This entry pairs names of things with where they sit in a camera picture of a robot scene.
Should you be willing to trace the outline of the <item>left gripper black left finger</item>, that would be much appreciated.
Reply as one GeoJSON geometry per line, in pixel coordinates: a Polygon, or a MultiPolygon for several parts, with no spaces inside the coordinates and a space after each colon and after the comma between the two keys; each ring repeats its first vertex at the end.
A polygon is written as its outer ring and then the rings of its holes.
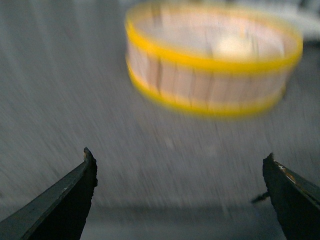
{"type": "Polygon", "coordinates": [[[98,185],[97,161],[85,147],[83,162],[0,223],[2,240],[79,240],[98,185]]]}

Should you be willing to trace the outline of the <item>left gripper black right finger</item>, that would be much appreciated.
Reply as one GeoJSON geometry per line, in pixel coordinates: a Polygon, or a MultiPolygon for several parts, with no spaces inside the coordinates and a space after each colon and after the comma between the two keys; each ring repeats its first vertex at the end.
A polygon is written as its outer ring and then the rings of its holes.
{"type": "Polygon", "coordinates": [[[263,160],[262,175],[286,239],[318,240],[320,187],[275,161],[272,153],[263,160]]]}

